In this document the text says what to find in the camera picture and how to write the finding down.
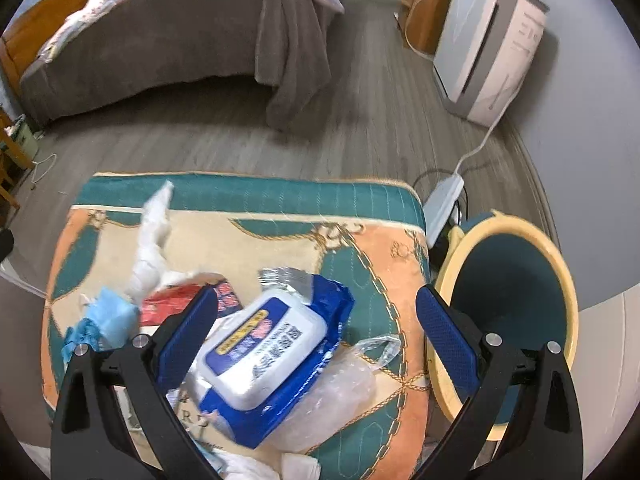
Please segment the red white tissue box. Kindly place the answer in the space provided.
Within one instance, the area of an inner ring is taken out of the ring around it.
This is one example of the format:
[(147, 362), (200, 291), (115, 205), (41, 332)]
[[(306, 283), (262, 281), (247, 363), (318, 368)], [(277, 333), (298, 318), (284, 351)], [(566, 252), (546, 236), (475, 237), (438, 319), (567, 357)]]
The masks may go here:
[(160, 326), (169, 315), (181, 313), (205, 285), (212, 285), (216, 292), (217, 318), (225, 318), (242, 309), (241, 301), (222, 274), (168, 271), (163, 275), (157, 288), (142, 301), (140, 324)]

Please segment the clear plastic bag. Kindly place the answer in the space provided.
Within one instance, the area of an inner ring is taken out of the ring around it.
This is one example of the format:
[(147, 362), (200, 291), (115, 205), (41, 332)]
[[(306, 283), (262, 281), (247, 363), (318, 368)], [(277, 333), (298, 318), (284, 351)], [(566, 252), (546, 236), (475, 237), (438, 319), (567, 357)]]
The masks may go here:
[(398, 356), (397, 335), (358, 341), (337, 351), (309, 391), (268, 437), (279, 451), (301, 453), (328, 440), (375, 394), (374, 373)]

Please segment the blue wet wipes pack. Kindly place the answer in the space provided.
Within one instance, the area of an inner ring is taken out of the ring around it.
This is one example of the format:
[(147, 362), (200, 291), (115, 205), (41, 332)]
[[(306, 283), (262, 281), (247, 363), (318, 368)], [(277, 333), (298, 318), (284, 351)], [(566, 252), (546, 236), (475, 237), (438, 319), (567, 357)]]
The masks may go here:
[(355, 300), (349, 289), (311, 275), (310, 301), (270, 287), (212, 333), (195, 358), (209, 384), (204, 414), (244, 448), (257, 448), (314, 385), (342, 339)]

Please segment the bed with brown cover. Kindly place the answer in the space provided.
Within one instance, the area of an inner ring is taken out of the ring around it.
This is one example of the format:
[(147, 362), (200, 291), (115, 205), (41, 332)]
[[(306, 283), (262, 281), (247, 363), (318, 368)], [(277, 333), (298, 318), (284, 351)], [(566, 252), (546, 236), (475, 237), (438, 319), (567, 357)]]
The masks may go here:
[(120, 0), (25, 70), (21, 100), (40, 125), (155, 87), (252, 76), (282, 130), (331, 79), (326, 32), (341, 0)]

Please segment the wooden chair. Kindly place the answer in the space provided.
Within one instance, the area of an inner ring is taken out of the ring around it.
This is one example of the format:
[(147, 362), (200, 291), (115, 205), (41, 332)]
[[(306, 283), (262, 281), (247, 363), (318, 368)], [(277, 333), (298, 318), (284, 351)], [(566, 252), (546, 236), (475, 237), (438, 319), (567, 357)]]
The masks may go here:
[[(9, 118), (9, 115), (6, 114), (4, 110), (1, 110), (1, 145), (6, 149), (1, 151), (1, 156), (8, 156), (9, 159), (12, 160), (15, 166), (20, 168), (21, 170), (34, 169), (35, 163), (29, 159), (26, 153), (21, 149), (21, 147), (12, 140), (8, 133), (8, 129), (14, 125), (12, 119)], [(15, 210), (19, 211), (21, 209), (20, 203), (17, 199), (6, 189), (1, 188), (1, 197)]]

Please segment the blue glove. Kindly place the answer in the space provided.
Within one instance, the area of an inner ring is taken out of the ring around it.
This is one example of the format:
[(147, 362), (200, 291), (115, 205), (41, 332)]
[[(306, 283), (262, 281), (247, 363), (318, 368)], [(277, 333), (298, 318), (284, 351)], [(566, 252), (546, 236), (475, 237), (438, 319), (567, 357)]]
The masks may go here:
[(66, 330), (61, 356), (65, 366), (75, 348), (86, 344), (96, 351), (122, 347), (139, 328), (140, 309), (107, 287), (90, 300), (80, 321)]

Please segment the wooden headboard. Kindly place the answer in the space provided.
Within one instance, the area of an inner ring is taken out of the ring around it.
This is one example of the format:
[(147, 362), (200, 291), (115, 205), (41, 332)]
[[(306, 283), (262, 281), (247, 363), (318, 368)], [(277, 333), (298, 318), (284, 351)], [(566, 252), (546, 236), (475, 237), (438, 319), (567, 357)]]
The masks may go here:
[(40, 0), (9, 25), (1, 35), (1, 65), (10, 88), (19, 96), (20, 79), (40, 48), (65, 19), (88, 0)]

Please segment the patterned teal orange cushion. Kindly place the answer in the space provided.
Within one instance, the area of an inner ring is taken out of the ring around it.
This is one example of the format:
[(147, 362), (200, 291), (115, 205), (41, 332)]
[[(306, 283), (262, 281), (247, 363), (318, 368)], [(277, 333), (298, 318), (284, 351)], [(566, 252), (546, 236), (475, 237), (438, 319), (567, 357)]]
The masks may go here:
[(311, 455), (326, 479), (409, 478), (428, 412), (425, 340), (414, 306), (428, 265), (419, 197), (399, 181), (96, 174), (70, 207), (51, 266), (41, 335), (47, 407), (62, 384), (66, 330), (81, 319), (85, 298), (127, 285), (143, 205), (165, 183), (174, 187), (169, 270), (221, 274), (242, 302), (259, 294), (263, 268), (317, 273), (354, 297), (345, 344), (400, 338), (398, 356), (375, 375), (373, 399)]

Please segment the yellow teal trash bin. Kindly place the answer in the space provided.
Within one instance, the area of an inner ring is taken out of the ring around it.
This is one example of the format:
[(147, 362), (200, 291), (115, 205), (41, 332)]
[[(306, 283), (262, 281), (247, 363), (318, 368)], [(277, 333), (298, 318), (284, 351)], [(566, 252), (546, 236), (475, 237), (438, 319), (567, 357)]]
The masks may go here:
[(436, 292), (484, 333), (538, 350), (557, 342), (574, 363), (579, 320), (570, 270), (555, 244), (528, 221), (491, 211), (455, 226)]

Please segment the white power strip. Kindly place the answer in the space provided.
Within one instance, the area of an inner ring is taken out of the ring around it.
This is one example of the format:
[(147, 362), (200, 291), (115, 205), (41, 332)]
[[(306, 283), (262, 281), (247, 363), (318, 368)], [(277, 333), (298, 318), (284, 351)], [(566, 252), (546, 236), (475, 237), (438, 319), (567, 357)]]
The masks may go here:
[(460, 174), (450, 174), (450, 176), (436, 184), (434, 191), (431, 192), (423, 204), (428, 248), (433, 248), (436, 244), (442, 229), (450, 217), (451, 211), (454, 209), (454, 203), (462, 193), (463, 185), (464, 181)]

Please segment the wooden side cabinet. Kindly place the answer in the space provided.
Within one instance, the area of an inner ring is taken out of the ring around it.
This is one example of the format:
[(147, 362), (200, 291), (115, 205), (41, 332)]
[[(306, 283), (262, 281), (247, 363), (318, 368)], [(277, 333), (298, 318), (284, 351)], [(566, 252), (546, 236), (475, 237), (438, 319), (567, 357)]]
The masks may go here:
[(399, 29), (406, 48), (434, 55), (451, 0), (400, 0)]

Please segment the white air purifier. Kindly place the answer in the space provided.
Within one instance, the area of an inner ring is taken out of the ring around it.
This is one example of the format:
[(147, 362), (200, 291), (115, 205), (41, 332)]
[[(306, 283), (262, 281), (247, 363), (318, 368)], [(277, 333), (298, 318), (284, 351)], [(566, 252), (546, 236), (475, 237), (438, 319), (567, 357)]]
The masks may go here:
[(546, 29), (540, 0), (451, 0), (433, 58), (449, 113), (483, 127), (509, 105)]

